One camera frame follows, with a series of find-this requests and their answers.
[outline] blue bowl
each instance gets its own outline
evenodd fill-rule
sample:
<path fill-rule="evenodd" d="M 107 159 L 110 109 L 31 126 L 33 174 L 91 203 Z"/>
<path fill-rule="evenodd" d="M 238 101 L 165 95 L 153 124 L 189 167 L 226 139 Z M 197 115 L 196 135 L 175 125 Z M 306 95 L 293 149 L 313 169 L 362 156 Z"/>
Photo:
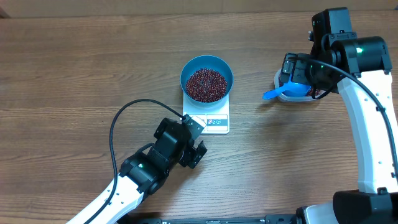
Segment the blue bowl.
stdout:
<path fill-rule="evenodd" d="M 199 102 L 197 100 L 192 99 L 188 94 L 187 94 L 187 89 L 185 88 L 187 85 L 188 79 L 193 75 L 197 70 L 201 68 L 208 68 L 208 69 L 213 69 L 216 70 L 217 72 L 220 72 L 222 76 L 224 76 L 227 86 L 226 86 L 226 93 L 222 99 L 211 102 L 211 103 L 204 103 L 204 102 Z M 231 68 L 228 66 L 228 64 L 221 58 L 212 56 L 212 55 L 202 55 L 195 57 L 189 61 L 184 68 L 182 69 L 181 72 L 181 77 L 180 77 L 180 82 L 181 82 L 181 88 L 184 94 L 188 97 L 188 99 L 196 106 L 199 107 L 204 107 L 208 108 L 211 106 L 214 106 L 218 104 L 219 102 L 223 101 L 229 94 L 229 92 L 232 89 L 232 85 L 234 83 L 234 76 L 232 73 Z"/>

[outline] red bean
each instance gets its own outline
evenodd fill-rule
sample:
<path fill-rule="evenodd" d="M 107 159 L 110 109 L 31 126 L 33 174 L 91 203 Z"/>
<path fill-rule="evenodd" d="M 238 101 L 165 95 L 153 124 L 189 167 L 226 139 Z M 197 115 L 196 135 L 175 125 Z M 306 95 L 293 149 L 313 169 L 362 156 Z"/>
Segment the red bean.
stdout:
<path fill-rule="evenodd" d="M 185 88 L 192 99 L 211 103 L 222 99 L 226 94 L 225 78 L 213 69 L 201 68 L 188 79 Z"/>

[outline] beige wall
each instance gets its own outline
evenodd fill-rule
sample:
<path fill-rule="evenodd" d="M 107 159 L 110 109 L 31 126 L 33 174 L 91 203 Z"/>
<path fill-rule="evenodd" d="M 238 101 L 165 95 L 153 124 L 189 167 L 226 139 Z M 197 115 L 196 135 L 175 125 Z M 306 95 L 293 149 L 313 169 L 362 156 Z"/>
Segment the beige wall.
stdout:
<path fill-rule="evenodd" d="M 70 17 L 222 12 L 386 10 L 397 0 L 0 0 L 9 17 Z"/>

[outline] blue scoop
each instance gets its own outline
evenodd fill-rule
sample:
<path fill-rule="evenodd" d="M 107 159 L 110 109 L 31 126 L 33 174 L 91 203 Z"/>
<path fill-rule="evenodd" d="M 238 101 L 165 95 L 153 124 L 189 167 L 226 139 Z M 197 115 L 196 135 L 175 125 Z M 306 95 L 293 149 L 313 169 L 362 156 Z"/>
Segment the blue scoop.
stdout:
<path fill-rule="evenodd" d="M 290 75 L 289 81 L 287 83 L 285 83 L 283 86 L 279 88 L 276 88 L 275 90 L 265 92 L 264 95 L 262 96 L 262 99 L 270 100 L 279 96 L 283 92 L 287 96 L 305 96 L 310 89 L 311 86 L 309 85 L 292 82 L 292 75 Z"/>

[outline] wood grain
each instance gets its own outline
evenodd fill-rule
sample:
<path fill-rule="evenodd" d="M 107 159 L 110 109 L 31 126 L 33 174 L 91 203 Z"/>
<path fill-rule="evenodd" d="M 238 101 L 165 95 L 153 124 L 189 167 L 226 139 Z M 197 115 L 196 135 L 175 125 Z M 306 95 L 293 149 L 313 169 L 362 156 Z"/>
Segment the wood grain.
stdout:
<path fill-rule="evenodd" d="M 153 98 L 181 111 L 180 71 L 203 54 L 233 69 L 231 132 L 200 136 L 209 149 L 200 165 L 177 166 L 134 213 L 258 217 L 355 189 L 356 152 L 339 95 L 309 104 L 261 100 L 285 53 L 310 51 L 312 16 L 0 20 L 0 223 L 71 219 L 112 179 L 108 131 L 117 110 Z M 396 12 L 351 12 L 351 20 L 359 36 L 383 37 L 398 65 Z M 114 137 L 119 165 L 154 141 L 165 116 L 175 118 L 147 103 L 122 114 Z"/>
<path fill-rule="evenodd" d="M 393 10 L 396 0 L 1 0 L 12 18 L 209 14 L 230 12 L 303 12 L 333 7 Z"/>

